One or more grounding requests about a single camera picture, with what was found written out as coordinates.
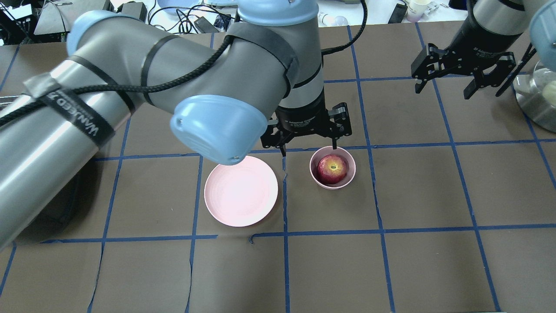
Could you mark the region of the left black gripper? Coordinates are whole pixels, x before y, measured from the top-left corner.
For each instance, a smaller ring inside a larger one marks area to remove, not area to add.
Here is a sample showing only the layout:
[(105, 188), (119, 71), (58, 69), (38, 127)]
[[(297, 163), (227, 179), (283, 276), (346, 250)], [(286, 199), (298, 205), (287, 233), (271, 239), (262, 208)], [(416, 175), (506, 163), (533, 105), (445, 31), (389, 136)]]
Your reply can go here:
[(279, 149), (283, 158), (287, 155), (286, 144), (296, 137), (327, 137), (332, 142), (332, 148), (336, 150), (338, 140), (351, 135), (349, 107), (346, 102), (338, 103), (331, 110), (326, 109), (323, 102), (298, 108), (279, 106), (275, 115), (276, 118), (268, 121), (260, 141), (265, 149)]

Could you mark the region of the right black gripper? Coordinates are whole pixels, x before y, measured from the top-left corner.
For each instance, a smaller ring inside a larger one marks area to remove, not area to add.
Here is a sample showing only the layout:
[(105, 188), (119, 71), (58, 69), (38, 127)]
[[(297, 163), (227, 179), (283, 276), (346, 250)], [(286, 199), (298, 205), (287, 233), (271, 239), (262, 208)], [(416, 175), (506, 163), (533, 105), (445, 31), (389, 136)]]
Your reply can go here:
[(425, 85), (436, 78), (447, 75), (473, 77), (464, 89), (464, 99), (470, 99), (479, 89), (500, 87), (516, 67), (512, 52), (482, 59), (475, 55), (463, 55), (457, 51), (443, 50), (428, 43), (412, 62), (411, 77), (415, 79), (415, 93), (419, 94)]

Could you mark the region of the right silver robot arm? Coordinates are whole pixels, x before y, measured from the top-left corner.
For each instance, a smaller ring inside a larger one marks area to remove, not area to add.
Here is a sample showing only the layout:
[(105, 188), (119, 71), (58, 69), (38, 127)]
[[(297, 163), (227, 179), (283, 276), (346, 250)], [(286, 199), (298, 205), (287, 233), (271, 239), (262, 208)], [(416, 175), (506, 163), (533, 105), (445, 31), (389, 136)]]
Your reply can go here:
[(534, 55), (555, 70), (553, 0), (451, 0), (449, 5), (466, 10), (467, 18), (446, 48), (428, 43), (413, 61), (415, 93), (453, 74), (472, 77), (466, 100), (485, 87), (498, 88), (498, 97)]

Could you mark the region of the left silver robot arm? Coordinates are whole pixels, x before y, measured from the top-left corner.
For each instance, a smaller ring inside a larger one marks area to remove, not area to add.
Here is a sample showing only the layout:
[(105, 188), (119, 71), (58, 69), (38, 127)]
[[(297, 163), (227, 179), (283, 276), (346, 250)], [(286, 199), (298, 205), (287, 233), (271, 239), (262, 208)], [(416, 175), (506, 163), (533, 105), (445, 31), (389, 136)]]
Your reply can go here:
[(351, 135), (325, 108), (315, 0), (241, 0), (211, 48), (105, 10), (82, 14), (68, 57), (1, 112), (1, 248), (38, 216), (143, 104), (171, 113), (181, 143), (241, 162), (260, 140)]

